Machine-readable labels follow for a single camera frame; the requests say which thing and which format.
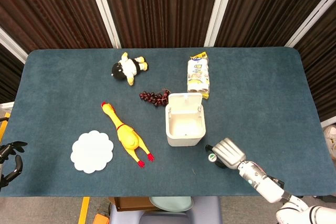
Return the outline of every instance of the yellow rubber chicken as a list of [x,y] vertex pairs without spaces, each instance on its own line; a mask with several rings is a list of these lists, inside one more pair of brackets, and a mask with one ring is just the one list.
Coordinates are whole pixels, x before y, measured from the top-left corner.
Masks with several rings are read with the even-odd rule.
[[148,151],[141,137],[134,131],[133,128],[120,121],[120,119],[115,114],[114,107],[111,104],[105,102],[101,104],[101,107],[104,113],[107,114],[115,124],[115,128],[117,128],[118,139],[122,146],[124,146],[125,150],[134,158],[138,165],[141,168],[145,167],[145,163],[139,160],[134,151],[138,147],[142,148],[146,152],[149,161],[154,161],[154,156]]

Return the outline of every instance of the floor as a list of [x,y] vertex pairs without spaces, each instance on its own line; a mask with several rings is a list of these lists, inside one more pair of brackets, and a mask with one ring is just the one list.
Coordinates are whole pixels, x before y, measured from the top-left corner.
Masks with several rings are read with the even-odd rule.
[[[325,203],[304,197],[309,205],[336,209],[336,203]],[[276,224],[275,213],[281,203],[270,204],[260,196],[221,197],[224,224]],[[30,197],[0,198],[0,223],[6,224],[74,224],[78,223],[82,198]],[[90,198],[86,224],[92,224],[96,213],[108,213],[107,198]]]

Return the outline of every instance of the dark red grapes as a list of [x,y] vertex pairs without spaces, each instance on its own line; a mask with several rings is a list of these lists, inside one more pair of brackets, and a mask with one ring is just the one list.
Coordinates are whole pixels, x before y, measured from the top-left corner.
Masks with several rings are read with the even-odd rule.
[[168,89],[166,89],[166,90],[164,90],[163,95],[160,94],[160,93],[155,94],[154,92],[148,93],[146,91],[143,91],[141,94],[139,94],[139,97],[140,97],[141,100],[144,100],[146,102],[150,102],[155,107],[158,107],[158,106],[167,106],[169,95],[170,95],[170,91]]

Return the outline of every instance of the blue tabletop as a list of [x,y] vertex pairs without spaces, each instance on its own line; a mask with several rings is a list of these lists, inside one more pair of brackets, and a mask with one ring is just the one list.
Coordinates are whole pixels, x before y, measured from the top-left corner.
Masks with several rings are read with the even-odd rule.
[[[149,70],[134,86],[111,77],[127,51]],[[206,51],[210,98],[203,100],[206,135],[193,147],[171,147],[164,108],[143,102],[143,90],[186,92],[187,61]],[[140,169],[118,141],[100,107],[113,104],[120,119],[144,139],[155,161]],[[85,132],[105,132],[114,143],[105,169],[85,174],[70,160]],[[248,160],[285,182],[295,195],[336,191],[336,172],[303,71],[292,48],[48,49],[28,56],[3,144],[26,141],[24,169],[0,196],[255,195],[237,170],[207,159],[206,144],[230,137]],[[14,167],[5,163],[4,174]]]

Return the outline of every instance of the white plastic container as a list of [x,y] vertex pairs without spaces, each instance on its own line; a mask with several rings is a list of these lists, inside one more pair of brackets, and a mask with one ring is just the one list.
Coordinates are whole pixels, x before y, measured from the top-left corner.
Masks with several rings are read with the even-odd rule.
[[201,93],[170,94],[165,113],[166,134],[171,146],[193,146],[205,135]]

